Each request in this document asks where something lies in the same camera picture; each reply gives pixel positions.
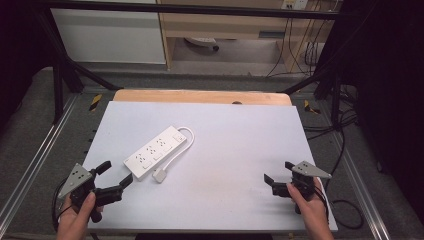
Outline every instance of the floor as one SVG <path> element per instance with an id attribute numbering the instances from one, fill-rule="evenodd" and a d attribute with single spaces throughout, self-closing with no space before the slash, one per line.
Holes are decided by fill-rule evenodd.
<path id="1" fill-rule="evenodd" d="M 220 45 L 218 52 L 193 46 L 183 39 L 179 39 L 176 44 L 174 65 L 170 70 L 164 69 L 163 66 L 153 66 L 148 69 L 147 66 L 131 65 L 119 66 L 119 69 L 108 68 L 112 73 L 99 74 L 104 74 L 110 82 L 121 83 L 126 87 L 134 88 L 169 87 L 173 89 L 270 92 L 275 91 L 275 89 L 284 89 L 307 75 L 298 73 L 265 77 L 285 73 L 285 68 L 281 62 L 270 73 L 279 59 L 278 48 L 272 41 L 218 40 Z M 304 62 L 299 62 L 299 64 L 305 73 L 309 70 L 309 66 Z M 129 74 L 128 67 L 133 68 L 131 70 L 134 70 L 135 73 L 147 74 Z M 164 74 L 168 74 L 170 77 L 164 80 Z M 11 200 L 9 197 L 13 194 L 15 186 L 22 180 L 21 176 L 25 174 L 27 167 L 33 164 L 33 157 L 40 154 L 37 151 L 43 143 L 44 137 L 51 130 L 51 122 L 46 121 L 46 119 L 53 119 L 53 96 L 52 86 L 45 81 L 46 79 L 51 79 L 48 71 L 37 76 L 28 93 L 28 96 L 33 98 L 24 100 L 21 108 L 12 116 L 9 125 L 0 136 L 1 206 L 7 205 L 8 200 Z M 19 208 L 15 212 L 9 213 L 14 218 L 7 222 L 9 226 L 5 236 L 7 239 L 54 239 L 51 236 L 52 229 L 48 226 L 50 222 L 46 220 L 50 214 L 50 202 L 46 199 L 50 199 L 52 188 L 57 184 L 57 181 L 52 181 L 52 179 L 61 179 L 69 172 L 68 169 L 75 162 L 82 163 L 84 161 L 85 151 L 88 151 L 90 146 L 89 139 L 95 136 L 93 130 L 96 129 L 101 120 L 102 112 L 106 107 L 105 103 L 113 97 L 113 93 L 99 90 L 93 82 L 85 81 L 90 87 L 88 91 L 86 90 L 77 97 L 76 104 L 78 107 L 70 113 L 67 123 L 68 126 L 72 125 L 72 127 L 65 126 L 60 137 L 54 140 L 56 147 L 52 147 L 45 153 L 44 166 L 49 167 L 37 166 L 39 171 L 37 176 L 32 179 L 33 185 L 21 195 L 23 199 L 21 199 Z M 307 126 L 327 125 L 323 114 L 318 115 L 304 110 L 304 100 L 310 101 L 311 108 L 321 109 L 323 112 L 325 109 L 322 107 L 328 105 L 325 101 L 314 101 L 312 96 L 314 87 L 315 85 L 311 84 L 302 89 L 300 93 L 294 94 L 291 96 L 292 101 L 298 107 L 302 124 Z M 87 109 L 98 91 L 103 93 L 103 100 L 96 112 L 89 112 Z M 390 239 L 423 239 L 424 227 L 417 222 L 416 216 L 408 207 L 405 199 L 402 198 L 393 179 L 390 176 L 378 173 L 372 153 L 370 153 L 370 149 L 358 127 L 351 125 L 346 128 L 346 143 L 349 151 L 345 154 L 355 159 L 362 179 L 375 202 L 377 212 L 391 235 Z M 337 135 L 328 135 L 319 138 L 319 140 L 310 141 L 311 151 L 317 164 L 322 164 L 325 170 L 331 169 L 334 159 L 338 157 L 340 149 L 338 149 L 337 139 Z M 330 185 L 329 195 L 334 199 L 350 199 L 357 203 L 358 193 L 352 189 L 352 179 L 347 174 L 349 165 L 343 163 L 341 166 L 343 167 L 340 167 L 335 175 L 337 180 Z M 358 221 L 355 218 L 355 211 L 351 208 L 341 207 L 340 211 L 341 214 L 338 216 L 346 218 L 342 220 L 350 221 L 350 223 Z M 367 223 L 359 230 L 349 230 L 340 226 L 335 237 L 337 239 L 373 239 L 375 235 L 370 227 L 372 226 Z M 131 238 L 131 236 L 120 236 L 120 238 Z M 274 239 L 288 238 L 287 235 L 274 236 Z"/>

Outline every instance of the power strip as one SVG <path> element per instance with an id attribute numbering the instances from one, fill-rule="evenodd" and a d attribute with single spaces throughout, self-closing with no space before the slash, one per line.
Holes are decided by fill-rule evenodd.
<path id="1" fill-rule="evenodd" d="M 134 176 L 141 179 L 157 168 L 166 158 L 178 150 L 187 138 L 176 128 L 170 126 L 146 145 L 141 147 L 129 158 L 124 160 Z"/>

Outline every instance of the human hand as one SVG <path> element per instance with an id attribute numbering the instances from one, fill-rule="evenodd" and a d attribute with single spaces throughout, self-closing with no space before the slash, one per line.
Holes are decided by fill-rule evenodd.
<path id="1" fill-rule="evenodd" d="M 314 177 L 314 184 L 321 190 L 321 184 Z M 306 230 L 311 239 L 334 239 L 327 223 L 327 215 L 324 203 L 314 194 L 311 200 L 306 201 L 299 190 L 291 183 L 287 183 L 287 189 L 293 201 L 299 206 L 305 222 Z"/>
<path id="2" fill-rule="evenodd" d="M 60 216 L 59 228 L 57 231 L 57 240 L 80 240 L 85 238 L 87 231 L 87 223 L 90 217 L 91 210 L 96 203 L 96 194 L 90 193 L 85 198 L 81 208 L 73 209 L 72 201 L 69 195 L 66 197 L 63 204 L 63 209 L 66 209 Z"/>

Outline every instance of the white cabinet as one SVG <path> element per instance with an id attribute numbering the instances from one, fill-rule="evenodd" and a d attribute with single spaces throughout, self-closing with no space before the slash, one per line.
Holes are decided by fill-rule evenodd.
<path id="1" fill-rule="evenodd" d="M 75 61 L 165 64 L 157 13 L 68 9 L 52 9 L 52 13 L 66 50 Z"/>

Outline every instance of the white tabletop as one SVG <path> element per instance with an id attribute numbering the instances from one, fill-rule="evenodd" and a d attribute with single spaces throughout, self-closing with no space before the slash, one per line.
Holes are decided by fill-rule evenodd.
<path id="1" fill-rule="evenodd" d="M 117 185 L 132 153 L 170 125 L 188 127 L 196 140 L 168 168 L 162 184 L 134 179 L 122 201 L 105 206 L 91 231 L 287 232 L 302 231 L 291 199 L 272 195 L 263 180 L 289 182 L 284 162 L 314 164 L 295 107 L 264 105 L 109 102 L 86 169 L 106 160 L 112 168 L 96 186 Z M 190 134 L 182 131 L 190 140 Z M 337 230 L 330 213 L 330 229 Z"/>

